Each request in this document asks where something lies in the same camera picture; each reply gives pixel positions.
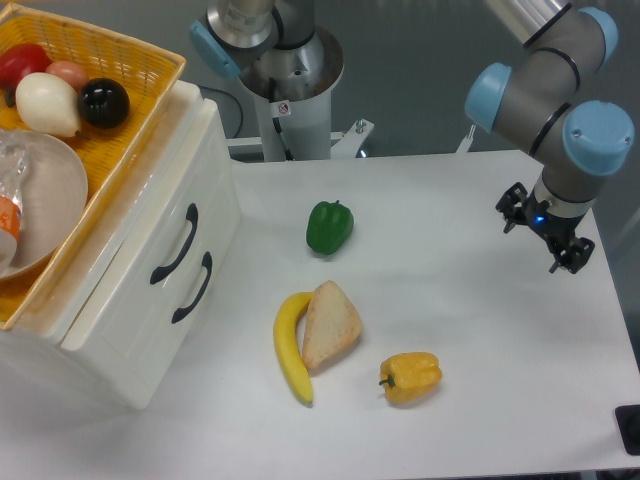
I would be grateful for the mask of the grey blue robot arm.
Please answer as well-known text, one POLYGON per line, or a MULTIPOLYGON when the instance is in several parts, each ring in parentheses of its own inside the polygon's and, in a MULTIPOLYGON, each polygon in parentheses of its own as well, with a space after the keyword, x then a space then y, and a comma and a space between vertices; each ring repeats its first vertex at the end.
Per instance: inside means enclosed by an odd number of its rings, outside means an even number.
POLYGON ((576 229, 604 185, 624 165, 635 128, 619 106, 572 97, 614 53, 613 18, 569 1, 489 1, 487 7, 528 51, 518 68, 494 63, 472 84, 466 115, 542 166, 532 189, 516 183, 497 211, 504 230, 528 227, 546 244, 553 270, 572 274, 589 261, 592 240, 576 229))

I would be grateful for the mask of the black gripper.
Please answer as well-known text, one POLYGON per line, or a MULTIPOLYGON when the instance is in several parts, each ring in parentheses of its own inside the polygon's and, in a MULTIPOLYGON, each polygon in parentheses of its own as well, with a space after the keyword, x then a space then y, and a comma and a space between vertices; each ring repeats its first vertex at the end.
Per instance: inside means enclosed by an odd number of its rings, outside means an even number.
POLYGON ((585 237, 574 237, 576 218, 559 217, 549 212, 549 202, 539 202, 526 188, 514 183, 498 200, 495 209, 505 222, 503 232, 509 233, 515 226, 527 225, 542 238, 554 262, 549 268, 551 274, 563 269, 577 274, 589 261, 595 243, 585 237))

